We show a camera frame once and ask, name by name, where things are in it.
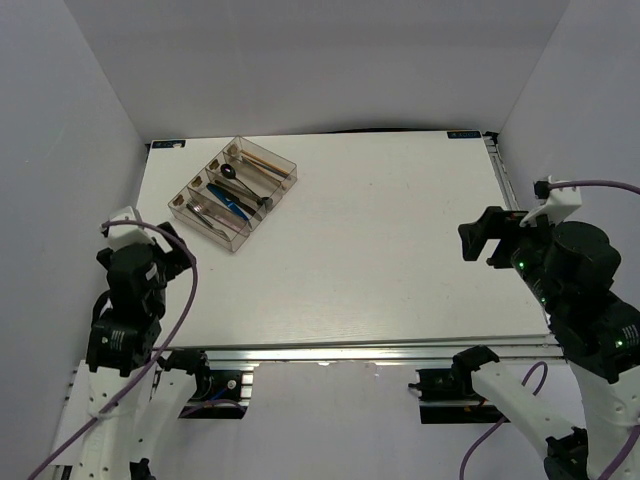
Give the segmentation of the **pink handled fork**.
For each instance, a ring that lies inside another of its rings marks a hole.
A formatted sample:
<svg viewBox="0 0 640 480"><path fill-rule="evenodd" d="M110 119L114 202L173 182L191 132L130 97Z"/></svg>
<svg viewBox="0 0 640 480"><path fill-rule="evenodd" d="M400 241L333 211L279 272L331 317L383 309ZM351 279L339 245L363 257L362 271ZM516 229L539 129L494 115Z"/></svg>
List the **pink handled fork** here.
<svg viewBox="0 0 640 480"><path fill-rule="evenodd" d="M229 220L227 217L225 216L221 216L209 209L207 209L205 206L203 206L201 203L197 202L196 200L191 200L190 201L190 205L195 209L195 211L201 215L207 216L212 218L213 220L215 220L216 222L225 225L226 227L230 228L231 230L235 231L235 232L241 232L242 231L242 227L237 224L235 221L231 221Z"/></svg>

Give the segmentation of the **blue knife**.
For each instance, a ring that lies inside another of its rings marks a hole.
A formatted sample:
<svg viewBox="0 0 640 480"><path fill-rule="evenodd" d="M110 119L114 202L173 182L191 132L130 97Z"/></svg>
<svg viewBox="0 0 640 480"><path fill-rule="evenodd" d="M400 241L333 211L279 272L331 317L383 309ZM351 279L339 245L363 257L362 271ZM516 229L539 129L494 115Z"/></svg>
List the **blue knife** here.
<svg viewBox="0 0 640 480"><path fill-rule="evenodd" d="M212 193L219 201L221 201L234 215L238 216L245 222L249 221L249 218L245 215L244 211L223 189L209 183L207 185L207 190Z"/></svg>

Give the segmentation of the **black spoon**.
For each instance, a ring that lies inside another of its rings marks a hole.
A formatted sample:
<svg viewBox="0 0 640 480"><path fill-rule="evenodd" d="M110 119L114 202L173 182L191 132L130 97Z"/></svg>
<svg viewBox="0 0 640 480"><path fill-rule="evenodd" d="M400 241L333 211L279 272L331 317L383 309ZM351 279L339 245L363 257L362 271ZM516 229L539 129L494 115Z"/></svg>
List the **black spoon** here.
<svg viewBox="0 0 640 480"><path fill-rule="evenodd" d="M220 166L220 172L222 174L222 176L224 178L226 178L227 180L231 180L233 182L235 182L236 184L238 184L240 186L241 189L243 189L244 191L248 192L249 194L251 194L253 197L258 198L260 201L265 201L267 199L266 195L262 195L257 193L256 191L254 191L252 188L250 188L247 184L245 184L237 175L236 170L234 169L233 166L231 166L228 163L224 163Z"/></svg>
<svg viewBox="0 0 640 480"><path fill-rule="evenodd" d="M230 192L233 192L237 196L245 197L245 198L253 201L254 203L256 203L259 206L264 206L266 209L271 209L273 207L273 202L272 202L272 199L270 197L267 197L267 199L265 201L260 201L258 198L253 197L251 194L249 194L248 192L244 191L243 189L232 185L230 182L222 181L222 180L216 180L215 183L217 185L219 185L220 187L222 187L222 188L224 188L224 189L226 189L226 190L228 190Z"/></svg>

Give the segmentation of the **grey chopstick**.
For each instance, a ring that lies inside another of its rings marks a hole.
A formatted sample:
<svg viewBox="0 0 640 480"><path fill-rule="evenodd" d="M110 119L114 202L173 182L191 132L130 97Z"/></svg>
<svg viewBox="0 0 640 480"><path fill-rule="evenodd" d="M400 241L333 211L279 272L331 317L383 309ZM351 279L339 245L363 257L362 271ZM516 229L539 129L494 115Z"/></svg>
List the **grey chopstick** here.
<svg viewBox="0 0 640 480"><path fill-rule="evenodd" d="M288 173L285 170L281 170L281 169L278 169L278 168L276 168L276 167L274 167L272 165L268 165L268 164L266 164L264 162L260 162L260 161L258 161L256 159L253 159L252 157L248 157L246 155L243 155L242 159L249 160L253 164L257 165L258 167L261 167L265 171L267 171L269 173L273 173L273 174L275 174L276 176L278 176L280 178L286 178L288 176Z"/></svg>

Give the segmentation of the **orange black chopstick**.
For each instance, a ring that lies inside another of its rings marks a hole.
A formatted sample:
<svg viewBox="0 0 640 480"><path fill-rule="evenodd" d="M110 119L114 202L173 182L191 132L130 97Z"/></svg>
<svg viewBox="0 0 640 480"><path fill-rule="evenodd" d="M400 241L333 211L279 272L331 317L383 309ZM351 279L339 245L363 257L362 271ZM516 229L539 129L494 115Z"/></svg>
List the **orange black chopstick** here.
<svg viewBox="0 0 640 480"><path fill-rule="evenodd" d="M273 163L271 163L271 162L268 162L268 161L266 161L266 160L262 159L261 157L258 157L257 155L255 155L255 154L253 154L253 153L251 153L251 152L249 152L249 151L242 150L242 151L241 151L241 153L242 153L243 155L248 156L248 157L252 157L253 159L256 159L256 160L258 160L258 161L260 161L260 162L264 162L264 163L266 163L266 164L268 164L268 165L272 165L272 166L274 166L274 167L276 167L276 168L278 168L278 169L284 170L284 169L282 169L282 168L280 168L280 167L276 166L275 164L273 164Z"/></svg>

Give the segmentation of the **black knife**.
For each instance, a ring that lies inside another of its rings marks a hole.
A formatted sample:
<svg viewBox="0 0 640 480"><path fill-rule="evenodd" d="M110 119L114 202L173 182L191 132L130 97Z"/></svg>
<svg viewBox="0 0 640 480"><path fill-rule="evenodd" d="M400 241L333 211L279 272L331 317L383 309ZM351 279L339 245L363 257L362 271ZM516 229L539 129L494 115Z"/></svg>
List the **black knife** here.
<svg viewBox="0 0 640 480"><path fill-rule="evenodd" d="M220 187L215 182L214 182L214 185L223 189L232 198L232 200L244 211L245 215L248 218L255 218L259 221L262 220L262 215L253 207L253 205L249 202L249 199L242 196L237 196L233 192L230 192Z"/></svg>

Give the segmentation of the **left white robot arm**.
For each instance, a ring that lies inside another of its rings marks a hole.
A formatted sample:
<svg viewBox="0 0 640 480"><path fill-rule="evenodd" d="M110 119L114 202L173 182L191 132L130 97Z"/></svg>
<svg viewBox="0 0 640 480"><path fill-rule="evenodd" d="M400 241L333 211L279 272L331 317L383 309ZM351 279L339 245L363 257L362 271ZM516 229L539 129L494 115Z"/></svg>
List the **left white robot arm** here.
<svg viewBox="0 0 640 480"><path fill-rule="evenodd" d="M164 357L156 343L170 281L195 268L173 226L144 224L127 214L108 221L109 245L97 255L107 291L97 301L85 362L89 427L82 434L74 479L151 479L189 399L205 396L211 374L203 353Z"/></svg>

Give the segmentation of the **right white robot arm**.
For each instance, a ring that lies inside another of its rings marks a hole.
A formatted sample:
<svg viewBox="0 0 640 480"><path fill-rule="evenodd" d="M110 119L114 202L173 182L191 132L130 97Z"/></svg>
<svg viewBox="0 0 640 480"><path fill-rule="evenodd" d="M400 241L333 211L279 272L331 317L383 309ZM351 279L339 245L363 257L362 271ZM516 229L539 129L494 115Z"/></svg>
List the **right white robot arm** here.
<svg viewBox="0 0 640 480"><path fill-rule="evenodd" d="M487 208L458 228L462 257L512 268L548 316L579 387L585 425L551 410L514 378L486 346L453 358L451 384L461 397L478 395L528 440L550 479L636 479L639 476L639 311L611 286L619 252L599 228L577 221L533 224L524 211Z"/></svg>

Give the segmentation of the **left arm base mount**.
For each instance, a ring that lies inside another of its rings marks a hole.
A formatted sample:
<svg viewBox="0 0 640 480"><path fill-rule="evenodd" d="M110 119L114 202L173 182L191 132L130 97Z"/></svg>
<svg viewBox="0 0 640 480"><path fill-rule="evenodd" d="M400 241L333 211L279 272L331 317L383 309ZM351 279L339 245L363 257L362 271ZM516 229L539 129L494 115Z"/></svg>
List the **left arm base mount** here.
<svg viewBox="0 0 640 480"><path fill-rule="evenodd" d="M241 420L248 409L253 385L249 370L211 369L181 411L182 419Z"/></svg>

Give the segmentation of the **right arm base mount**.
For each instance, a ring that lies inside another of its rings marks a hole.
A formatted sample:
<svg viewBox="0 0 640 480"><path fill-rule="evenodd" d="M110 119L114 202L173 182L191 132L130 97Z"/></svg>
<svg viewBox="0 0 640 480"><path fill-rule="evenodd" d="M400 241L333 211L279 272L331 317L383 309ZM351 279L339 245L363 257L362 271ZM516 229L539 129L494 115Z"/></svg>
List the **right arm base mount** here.
<svg viewBox="0 0 640 480"><path fill-rule="evenodd" d="M408 390L418 399L423 425L493 424L502 417L486 399L467 391L451 368L417 370Z"/></svg>

